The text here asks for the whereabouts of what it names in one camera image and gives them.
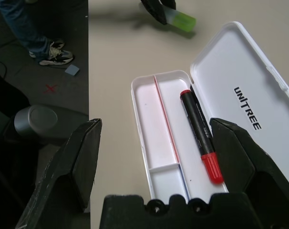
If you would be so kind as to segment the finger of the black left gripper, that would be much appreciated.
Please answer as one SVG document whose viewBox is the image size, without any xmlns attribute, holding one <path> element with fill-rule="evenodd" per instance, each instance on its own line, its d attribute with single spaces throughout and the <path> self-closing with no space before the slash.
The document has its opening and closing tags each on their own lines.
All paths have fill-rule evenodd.
<svg viewBox="0 0 289 229">
<path fill-rule="evenodd" d="M 176 9 L 176 2 L 175 0 L 161 0 L 161 3 L 171 9 Z"/>
<path fill-rule="evenodd" d="M 158 0 L 141 0 L 144 8 L 162 25 L 167 24 L 162 4 Z"/>
</svg>

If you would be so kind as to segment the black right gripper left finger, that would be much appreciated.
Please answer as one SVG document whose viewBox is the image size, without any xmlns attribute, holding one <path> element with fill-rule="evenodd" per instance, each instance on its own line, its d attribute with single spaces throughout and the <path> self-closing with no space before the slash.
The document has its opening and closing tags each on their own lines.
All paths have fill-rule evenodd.
<svg viewBox="0 0 289 229">
<path fill-rule="evenodd" d="M 17 229 L 89 229 L 102 120 L 81 124 L 47 164 Z"/>
</svg>

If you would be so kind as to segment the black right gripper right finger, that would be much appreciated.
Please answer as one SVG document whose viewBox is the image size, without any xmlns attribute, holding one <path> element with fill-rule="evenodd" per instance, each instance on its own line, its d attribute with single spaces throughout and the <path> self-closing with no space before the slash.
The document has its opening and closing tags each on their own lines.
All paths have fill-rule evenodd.
<svg viewBox="0 0 289 229">
<path fill-rule="evenodd" d="M 289 182 L 247 130 L 211 118 L 218 164 L 229 192 L 243 193 L 265 229 L 289 229 Z"/>
</svg>

